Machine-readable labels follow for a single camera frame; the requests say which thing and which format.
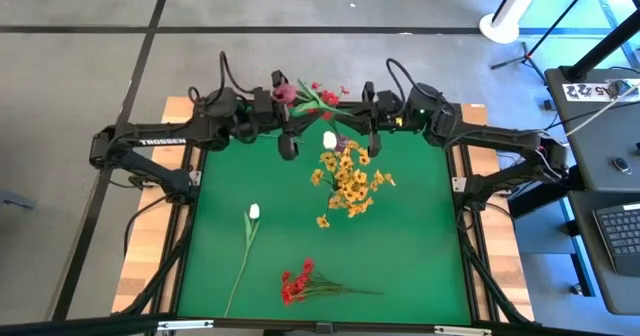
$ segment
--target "white tulip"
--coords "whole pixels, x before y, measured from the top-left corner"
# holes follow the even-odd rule
[[[249,208],[249,218],[252,220],[256,220],[258,217],[260,217],[260,207],[258,206],[258,204],[253,204]]]
[[[336,134],[331,131],[325,132],[322,138],[322,144],[327,150],[335,149],[338,145],[338,138],[336,137]]]

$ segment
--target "gray table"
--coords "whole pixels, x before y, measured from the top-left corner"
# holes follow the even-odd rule
[[[562,84],[570,84],[559,70],[545,72],[560,120],[585,112],[596,111],[604,102],[567,101]],[[593,70],[586,83],[603,83],[607,79],[637,78],[640,75],[626,70]],[[569,131],[580,125],[583,117],[564,125]],[[635,154],[640,142],[640,105],[609,110],[584,128],[569,136],[580,174],[588,190],[607,192],[640,192],[640,156]],[[633,173],[625,175],[617,170],[612,160],[622,157],[631,165]]]
[[[607,310],[619,315],[640,315],[640,277],[621,276],[613,271],[593,217],[594,210],[640,201],[640,194],[570,191],[567,198]]]

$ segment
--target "wooden table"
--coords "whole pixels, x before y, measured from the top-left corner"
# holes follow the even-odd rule
[[[169,97],[164,109],[162,122],[185,122],[191,116],[192,104],[186,97]],[[486,124],[487,110],[484,105],[462,105],[463,119],[469,123]],[[462,156],[459,148],[454,148],[454,160],[459,176],[463,175]],[[184,154],[184,147],[155,147],[152,160],[169,168],[180,168]],[[499,170],[498,159],[494,150],[469,147],[471,168],[477,174],[491,174]],[[192,155],[192,165],[198,158],[197,149]],[[153,200],[162,196],[159,187],[145,189],[140,199],[142,208]],[[508,209],[506,199],[493,196],[491,203]],[[186,215],[186,207],[181,210],[181,218]],[[162,248],[168,230],[171,205],[160,203],[156,207],[141,215],[133,226],[129,249],[124,260],[120,282],[116,291],[112,311],[120,311],[131,304],[136,295],[149,282],[160,263]],[[533,320],[533,310],[529,300],[529,293],[520,263],[520,254],[516,243],[511,220],[500,211],[487,208],[481,213],[487,255],[491,273],[509,300],[525,317]],[[181,233],[181,222],[178,222],[176,234]],[[471,241],[475,238],[470,231]],[[174,270],[168,275],[163,290],[160,311],[169,310],[169,300],[173,292]],[[480,319],[489,320],[489,309],[486,301],[482,280],[474,271],[474,285]]]

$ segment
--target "yellow flower bunch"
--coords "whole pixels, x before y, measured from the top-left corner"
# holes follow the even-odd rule
[[[380,170],[376,170],[376,173],[370,178],[365,171],[355,168],[355,162],[351,158],[354,150],[353,153],[358,154],[357,160],[360,165],[366,166],[371,162],[367,150],[360,147],[354,140],[348,142],[342,153],[325,152],[320,155],[320,162],[324,163],[333,181],[325,179],[327,183],[333,185],[328,208],[346,208],[350,218],[365,213],[367,208],[373,205],[373,198],[369,195],[369,190],[376,192],[378,186],[385,182],[393,186],[396,185],[390,173],[383,175]],[[311,175],[311,182],[318,186],[323,180],[323,176],[324,171],[316,169]],[[329,227],[326,214],[318,217],[317,222],[321,228]]]

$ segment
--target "red flower bunch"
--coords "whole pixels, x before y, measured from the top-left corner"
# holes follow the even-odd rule
[[[336,93],[333,91],[321,90],[320,86],[322,85],[317,82],[313,82],[311,84],[311,89],[318,92],[318,94],[320,95],[320,98],[324,103],[326,103],[329,106],[335,107],[340,102],[340,97],[336,95]],[[340,86],[340,94],[348,95],[349,90],[347,90],[347,88],[345,88],[344,86]],[[324,120],[329,120],[332,116],[333,116],[333,112],[325,111],[322,114],[322,118]]]
[[[377,292],[354,290],[344,287],[343,285],[326,279],[322,274],[315,270],[315,264],[312,259],[308,258],[302,266],[302,273],[292,279],[289,271],[282,273],[282,289],[280,295],[285,306],[289,306],[294,302],[302,302],[310,296],[321,295],[338,295],[345,293],[361,293],[368,295],[381,295]]]
[[[304,301],[305,285],[311,280],[311,273],[314,267],[315,264],[313,260],[310,258],[306,259],[302,267],[302,273],[294,281],[289,281],[291,279],[291,272],[285,271],[282,273],[282,290],[280,294],[282,295],[282,301],[285,305],[289,306],[294,301]]]

